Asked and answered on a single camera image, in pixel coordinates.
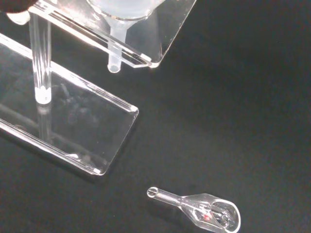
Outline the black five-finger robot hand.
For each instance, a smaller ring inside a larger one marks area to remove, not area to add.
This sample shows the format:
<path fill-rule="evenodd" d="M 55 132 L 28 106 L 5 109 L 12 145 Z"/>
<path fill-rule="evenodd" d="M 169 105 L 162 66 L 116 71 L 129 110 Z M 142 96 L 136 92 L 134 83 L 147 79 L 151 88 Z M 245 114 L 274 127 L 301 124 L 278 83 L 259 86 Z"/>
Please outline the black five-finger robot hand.
<path fill-rule="evenodd" d="M 27 11 L 38 0 L 0 0 L 0 11 L 5 13 L 20 13 Z"/>

